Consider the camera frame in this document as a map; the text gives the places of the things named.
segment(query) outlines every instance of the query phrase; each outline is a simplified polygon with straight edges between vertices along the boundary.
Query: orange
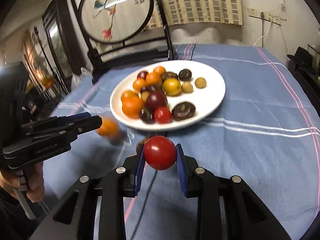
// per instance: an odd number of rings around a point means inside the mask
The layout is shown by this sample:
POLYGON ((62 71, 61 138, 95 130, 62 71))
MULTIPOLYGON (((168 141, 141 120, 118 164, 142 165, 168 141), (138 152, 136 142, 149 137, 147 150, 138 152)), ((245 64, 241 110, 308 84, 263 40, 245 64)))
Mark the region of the orange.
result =
POLYGON ((165 70, 164 67, 162 66, 158 66, 153 70, 153 73, 158 74, 159 76, 162 76, 164 73, 166 73, 167 71, 165 70))
POLYGON ((120 127, 112 117, 102 117, 102 125, 96 130, 100 136, 113 137, 120 134, 120 127))
POLYGON ((121 95, 121 102, 123 102, 123 100, 129 97, 139 97, 139 96, 132 90, 126 90, 121 95))
POLYGON ((139 97, 126 98, 122 102, 122 112, 130 118, 138 119, 139 112, 144 108, 144 101, 139 97))
POLYGON ((148 85, 157 85, 162 82, 162 79, 157 73, 152 72, 147 75, 146 81, 148 85))
POLYGON ((143 78, 138 78, 137 80, 134 81, 132 87, 135 91, 140 92, 140 89, 146 85, 147 85, 147 82, 143 78))

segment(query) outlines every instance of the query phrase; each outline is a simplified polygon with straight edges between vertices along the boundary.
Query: metal bolt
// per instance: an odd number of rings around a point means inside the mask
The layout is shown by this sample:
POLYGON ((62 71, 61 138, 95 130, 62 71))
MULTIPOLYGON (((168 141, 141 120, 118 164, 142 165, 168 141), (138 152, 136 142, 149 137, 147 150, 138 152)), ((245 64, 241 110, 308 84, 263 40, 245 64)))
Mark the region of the metal bolt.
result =
POLYGON ((82 182, 82 183, 85 183, 85 182, 87 182, 89 180, 89 177, 88 176, 82 176, 81 178, 80 178, 80 182, 82 182))
POLYGON ((233 176, 232 181, 235 183, 239 183, 239 182, 241 182, 241 178, 239 176, 233 176))
POLYGON ((204 174, 204 168, 201 168, 201 167, 196 168, 196 173, 197 174, 204 174))
POLYGON ((119 167, 116 169, 116 172, 121 174, 121 173, 124 173, 125 172, 125 167, 119 167))

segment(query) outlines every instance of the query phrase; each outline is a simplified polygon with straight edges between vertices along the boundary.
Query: plastic bag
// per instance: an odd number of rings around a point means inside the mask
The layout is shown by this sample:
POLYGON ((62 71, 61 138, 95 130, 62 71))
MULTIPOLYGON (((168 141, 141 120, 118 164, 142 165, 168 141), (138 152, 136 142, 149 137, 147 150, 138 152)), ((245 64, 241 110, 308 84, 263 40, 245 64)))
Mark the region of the plastic bag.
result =
POLYGON ((91 72, 84 67, 81 68, 80 76, 73 74, 71 79, 71 91, 75 90, 80 85, 81 81, 89 75, 91 75, 91 72))

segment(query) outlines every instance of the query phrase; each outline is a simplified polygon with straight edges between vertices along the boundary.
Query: plate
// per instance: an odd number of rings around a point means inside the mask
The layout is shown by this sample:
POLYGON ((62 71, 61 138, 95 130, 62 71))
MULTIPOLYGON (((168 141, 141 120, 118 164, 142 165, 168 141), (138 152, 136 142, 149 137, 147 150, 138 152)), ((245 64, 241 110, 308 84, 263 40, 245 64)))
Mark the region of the plate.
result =
POLYGON ((114 117, 124 125, 143 131, 173 131, 182 129, 184 127, 193 125, 207 116, 209 116, 222 102, 226 92, 226 85, 223 77, 214 68, 195 61, 187 60, 170 60, 163 61, 156 64, 145 66, 123 79, 113 90, 110 97, 110 109, 114 117), (149 73, 157 66, 163 66, 167 71, 172 71, 177 74, 187 68, 192 72, 191 84, 194 91, 190 94, 181 93, 177 97, 169 97, 168 107, 172 110, 175 105, 183 101, 189 101, 196 106, 196 115, 192 118, 183 121, 172 121, 166 124, 145 124, 140 119, 131 119, 122 112, 122 103, 120 100, 121 94, 126 90, 133 90, 132 84, 137 79, 137 75, 140 71, 146 70, 149 73), (198 89, 195 86, 195 80, 198 77, 204 77, 207 81, 207 87, 198 89))

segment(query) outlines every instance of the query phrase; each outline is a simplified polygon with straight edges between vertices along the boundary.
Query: checkered curtain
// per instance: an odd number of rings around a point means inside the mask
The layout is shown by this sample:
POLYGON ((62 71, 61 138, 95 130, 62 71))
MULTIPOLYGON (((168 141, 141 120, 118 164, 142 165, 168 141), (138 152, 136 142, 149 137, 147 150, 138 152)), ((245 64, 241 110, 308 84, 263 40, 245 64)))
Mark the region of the checkered curtain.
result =
MULTIPOLYGON (((169 25, 207 22, 243 25, 241 0, 162 0, 162 3, 169 25)), ((161 26, 159 7, 155 2, 145 29, 161 26)))

